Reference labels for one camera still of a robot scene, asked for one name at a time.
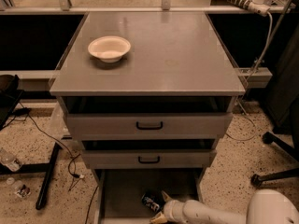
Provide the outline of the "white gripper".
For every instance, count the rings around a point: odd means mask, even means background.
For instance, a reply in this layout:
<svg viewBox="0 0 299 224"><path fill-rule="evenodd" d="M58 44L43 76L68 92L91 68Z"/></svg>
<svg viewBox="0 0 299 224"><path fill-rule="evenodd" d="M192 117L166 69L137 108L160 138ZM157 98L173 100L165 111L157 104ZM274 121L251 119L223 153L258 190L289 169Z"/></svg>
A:
<svg viewBox="0 0 299 224"><path fill-rule="evenodd" d="M186 217L183 214L184 203L172 200L172 198L163 190L161 193L164 201L166 202L164 205L164 212L157 213L149 221L150 224L166 224L167 220L178 224L186 224Z"/></svg>

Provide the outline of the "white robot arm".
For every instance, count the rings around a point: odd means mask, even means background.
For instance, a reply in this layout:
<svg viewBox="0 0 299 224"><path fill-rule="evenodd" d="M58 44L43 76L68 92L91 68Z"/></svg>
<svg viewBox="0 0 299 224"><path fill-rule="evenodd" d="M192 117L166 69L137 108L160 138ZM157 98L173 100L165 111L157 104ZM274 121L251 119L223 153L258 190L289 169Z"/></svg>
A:
<svg viewBox="0 0 299 224"><path fill-rule="evenodd" d="M299 224L299 211L294 204L271 189L255 192L245 215L211 208L197 200L181 202L164 191L162 194L165 205L150 224Z"/></svg>

